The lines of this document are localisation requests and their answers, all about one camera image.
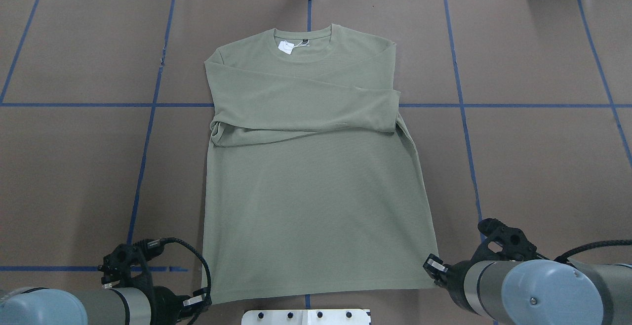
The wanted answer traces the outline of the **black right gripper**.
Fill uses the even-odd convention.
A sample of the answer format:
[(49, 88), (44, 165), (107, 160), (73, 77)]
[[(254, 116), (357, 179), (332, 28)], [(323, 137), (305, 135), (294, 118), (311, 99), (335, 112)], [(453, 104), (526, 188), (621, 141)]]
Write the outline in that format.
[(434, 284), (446, 289), (458, 306), (472, 306), (467, 300), (465, 278), (475, 264), (483, 261), (530, 261), (541, 258), (537, 247), (528, 241), (519, 228), (505, 225), (495, 218), (483, 219), (477, 229), (485, 239), (470, 258), (454, 265), (445, 264), (441, 258), (429, 254), (424, 262), (427, 275), (434, 276)]

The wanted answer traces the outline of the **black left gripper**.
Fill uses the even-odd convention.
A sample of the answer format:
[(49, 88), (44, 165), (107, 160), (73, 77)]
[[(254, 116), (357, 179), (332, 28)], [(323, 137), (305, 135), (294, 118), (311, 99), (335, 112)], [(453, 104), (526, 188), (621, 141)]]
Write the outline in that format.
[(98, 271), (102, 273), (103, 286), (115, 283), (115, 289), (133, 288), (148, 300), (151, 325), (180, 325), (186, 320), (194, 325), (198, 320), (198, 308), (210, 305), (210, 295), (176, 295), (163, 286), (156, 286), (149, 261), (162, 255), (167, 244), (179, 244), (195, 256), (198, 251), (180, 238), (143, 239), (133, 244), (119, 244), (102, 258)]

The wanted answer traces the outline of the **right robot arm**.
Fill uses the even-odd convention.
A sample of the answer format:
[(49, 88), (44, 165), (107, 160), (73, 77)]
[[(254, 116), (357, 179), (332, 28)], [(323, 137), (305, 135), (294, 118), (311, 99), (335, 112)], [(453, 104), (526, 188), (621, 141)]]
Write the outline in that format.
[(429, 254), (424, 270), (461, 309), (500, 325), (629, 325), (629, 263), (588, 264), (583, 251), (630, 246), (608, 240), (573, 248), (553, 260), (537, 252), (519, 228), (494, 218), (477, 225), (484, 240), (468, 260), (450, 265)]

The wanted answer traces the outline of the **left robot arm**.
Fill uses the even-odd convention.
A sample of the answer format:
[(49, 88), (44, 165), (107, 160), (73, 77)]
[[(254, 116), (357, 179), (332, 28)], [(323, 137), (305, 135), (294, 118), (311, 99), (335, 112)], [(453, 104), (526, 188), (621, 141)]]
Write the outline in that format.
[[(191, 251), (203, 266), (205, 284), (191, 296), (176, 295), (154, 284), (148, 265), (168, 244)], [(98, 266), (101, 288), (63, 291), (49, 287), (19, 287), (1, 292), (3, 325), (192, 325), (208, 310), (211, 272), (203, 255), (179, 238), (144, 239), (120, 244)]]

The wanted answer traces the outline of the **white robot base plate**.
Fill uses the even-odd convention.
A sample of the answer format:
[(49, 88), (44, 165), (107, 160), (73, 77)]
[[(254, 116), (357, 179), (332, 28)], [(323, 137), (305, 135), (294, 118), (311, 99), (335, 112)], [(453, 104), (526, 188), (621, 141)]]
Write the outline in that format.
[(247, 311), (242, 325), (371, 325), (370, 310), (286, 309)]

